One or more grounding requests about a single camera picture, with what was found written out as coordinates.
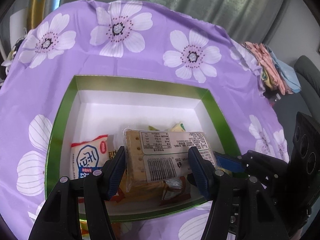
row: gray wall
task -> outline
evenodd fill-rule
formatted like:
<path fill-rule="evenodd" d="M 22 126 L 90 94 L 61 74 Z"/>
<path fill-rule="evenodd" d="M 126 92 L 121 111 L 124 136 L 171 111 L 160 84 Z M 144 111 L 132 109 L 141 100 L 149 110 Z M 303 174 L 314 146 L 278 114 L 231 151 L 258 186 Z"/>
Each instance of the gray wall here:
<path fill-rule="evenodd" d="M 320 69 L 320 27 L 303 0 L 290 1 L 269 46 L 291 66 L 306 55 Z"/>

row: silver bolt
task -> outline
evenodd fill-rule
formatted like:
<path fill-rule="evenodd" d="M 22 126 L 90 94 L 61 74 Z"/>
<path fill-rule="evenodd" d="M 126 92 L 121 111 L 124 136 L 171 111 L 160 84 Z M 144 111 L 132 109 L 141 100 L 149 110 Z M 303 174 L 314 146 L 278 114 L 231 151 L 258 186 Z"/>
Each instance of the silver bolt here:
<path fill-rule="evenodd" d="M 61 177 L 60 178 L 60 182 L 61 183 L 65 183 L 65 182 L 67 182 L 68 181 L 68 177 Z"/>
<path fill-rule="evenodd" d="M 99 175 L 101 175 L 101 173 L 102 173 L 102 170 L 95 170 L 92 174 L 94 176 L 99 176 Z"/>
<path fill-rule="evenodd" d="M 224 172 L 222 170 L 216 170 L 214 172 L 217 176 L 222 176 L 224 174 Z"/>
<path fill-rule="evenodd" d="M 256 183 L 256 182 L 258 181 L 258 179 L 257 179 L 256 177 L 254 177 L 254 176 L 251 176 L 251 177 L 249 178 L 249 180 L 250 180 L 252 183 Z"/>
<path fill-rule="evenodd" d="M 234 223 L 236 222 L 236 217 L 235 216 L 231 216 L 230 217 L 230 223 Z"/>

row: red oval logo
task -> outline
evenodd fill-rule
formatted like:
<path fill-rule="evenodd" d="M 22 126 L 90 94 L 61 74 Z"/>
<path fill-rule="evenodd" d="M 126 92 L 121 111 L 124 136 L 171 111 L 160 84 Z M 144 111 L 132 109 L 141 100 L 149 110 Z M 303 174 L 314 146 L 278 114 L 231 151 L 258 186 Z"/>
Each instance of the red oval logo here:
<path fill-rule="evenodd" d="M 106 146 L 105 141 L 102 141 L 102 142 L 100 143 L 100 152 L 101 152 L 102 154 L 105 154 L 105 153 L 107 152 L 107 146 Z"/>

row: floral tablecloth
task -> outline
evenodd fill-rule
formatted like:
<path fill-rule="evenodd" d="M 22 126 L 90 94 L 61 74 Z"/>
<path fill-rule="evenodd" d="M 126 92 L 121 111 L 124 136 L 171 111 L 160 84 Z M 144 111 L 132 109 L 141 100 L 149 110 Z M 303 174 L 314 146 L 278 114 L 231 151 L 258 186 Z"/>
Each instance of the floral tablecloth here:
<path fill-rule="evenodd" d="M 27 240 L 44 202 L 48 141 L 76 74 L 119 75 L 208 88 L 242 154 L 289 160 L 262 96 L 261 67 L 223 28 L 140 1 L 64 4 L 31 30 L 0 90 L 0 213 Z M 121 226 L 122 239 L 200 239 L 209 203 Z"/>

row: barcode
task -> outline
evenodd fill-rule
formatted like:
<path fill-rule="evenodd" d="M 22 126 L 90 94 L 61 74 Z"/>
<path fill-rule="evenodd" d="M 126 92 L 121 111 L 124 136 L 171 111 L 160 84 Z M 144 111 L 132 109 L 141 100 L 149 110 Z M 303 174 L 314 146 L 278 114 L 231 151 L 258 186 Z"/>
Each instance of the barcode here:
<path fill-rule="evenodd" d="M 148 159 L 151 181 L 172 179 L 177 177 L 172 159 Z"/>

